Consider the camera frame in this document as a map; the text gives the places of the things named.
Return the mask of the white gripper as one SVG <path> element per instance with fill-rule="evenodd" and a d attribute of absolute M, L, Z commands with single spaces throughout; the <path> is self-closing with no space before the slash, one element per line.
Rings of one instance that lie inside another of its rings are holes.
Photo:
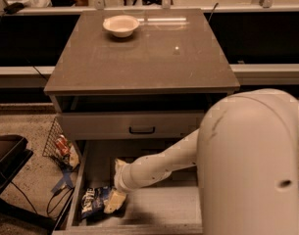
<path fill-rule="evenodd" d="M 110 214 L 119 210 L 125 202 L 126 193 L 136 189 L 130 170 L 131 164 L 115 159 L 114 183 L 121 192 L 116 189 L 110 192 L 109 197 L 104 202 L 104 213 Z"/>

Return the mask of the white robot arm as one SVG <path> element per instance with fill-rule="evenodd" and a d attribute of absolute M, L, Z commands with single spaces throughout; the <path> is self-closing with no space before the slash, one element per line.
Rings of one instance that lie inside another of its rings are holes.
<path fill-rule="evenodd" d="M 197 169 L 203 235 L 299 235 L 299 102 L 277 89 L 228 96 L 162 153 L 117 161 L 121 193 Z"/>

